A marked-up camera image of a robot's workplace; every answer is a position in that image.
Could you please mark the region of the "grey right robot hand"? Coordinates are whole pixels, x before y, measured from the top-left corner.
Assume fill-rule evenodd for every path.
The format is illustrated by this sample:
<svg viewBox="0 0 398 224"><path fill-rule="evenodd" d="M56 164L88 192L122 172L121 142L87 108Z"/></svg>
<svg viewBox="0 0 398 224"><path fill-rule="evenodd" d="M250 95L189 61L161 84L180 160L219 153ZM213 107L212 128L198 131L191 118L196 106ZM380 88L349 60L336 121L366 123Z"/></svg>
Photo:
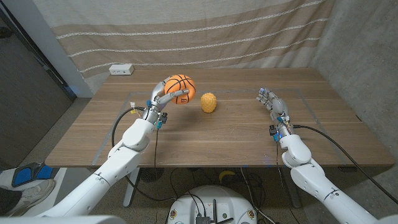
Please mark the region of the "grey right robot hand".
<svg viewBox="0 0 398 224"><path fill-rule="evenodd" d="M279 98L270 89L260 88L256 100L269 111L271 120L282 137L294 134L294 128L290 123L289 109L282 98Z"/></svg>

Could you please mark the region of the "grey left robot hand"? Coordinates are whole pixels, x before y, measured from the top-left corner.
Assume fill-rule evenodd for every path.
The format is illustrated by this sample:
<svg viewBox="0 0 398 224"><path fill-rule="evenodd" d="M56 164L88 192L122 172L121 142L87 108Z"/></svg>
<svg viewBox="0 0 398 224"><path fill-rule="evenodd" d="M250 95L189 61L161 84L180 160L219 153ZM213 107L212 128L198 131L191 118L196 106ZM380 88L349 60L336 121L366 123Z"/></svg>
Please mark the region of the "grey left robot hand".
<svg viewBox="0 0 398 224"><path fill-rule="evenodd" d="M159 82L152 91L151 99L147 109L144 110L142 119L155 124L159 118L160 112L165 108L166 104L172 99L178 96L186 95L189 93L187 88L178 90L175 92L165 93L165 85L170 77L167 77L164 81Z"/></svg>

